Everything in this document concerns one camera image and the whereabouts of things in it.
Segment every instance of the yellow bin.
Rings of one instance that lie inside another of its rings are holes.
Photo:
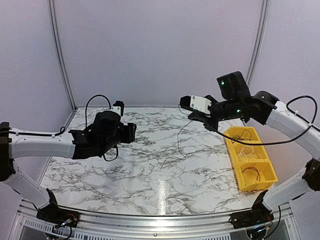
[[[261,143],[257,131],[250,126],[232,126],[224,134],[246,143]],[[240,191],[266,190],[278,182],[264,146],[248,146],[227,138],[224,141]]]

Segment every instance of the gray marble vein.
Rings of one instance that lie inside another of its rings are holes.
[[[89,108],[88,122],[102,110]],[[53,190],[60,205],[115,214],[195,215],[249,208],[259,194],[238,191],[223,138],[201,123],[181,131],[185,158],[179,153],[177,134],[189,120],[177,108],[126,108],[121,121],[137,124],[136,140],[119,144],[115,161],[52,158],[41,185]],[[219,130],[231,126],[242,123],[224,121]],[[80,108],[69,129],[84,128]],[[106,158],[115,154],[111,150]]]

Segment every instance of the white marble surface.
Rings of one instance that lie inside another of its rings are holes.
[[[88,109],[88,122],[102,108]],[[84,109],[69,129],[84,129]],[[119,157],[106,162],[92,157],[53,157],[41,185],[53,190],[58,203],[90,211],[131,215],[195,215],[249,208],[258,192],[237,189],[224,140],[191,122],[177,108],[126,108],[123,123],[137,124],[136,140],[119,144]],[[240,120],[220,123],[219,130],[242,126]],[[112,150],[107,159],[115,156]],[[169,158],[161,168],[164,160]]]

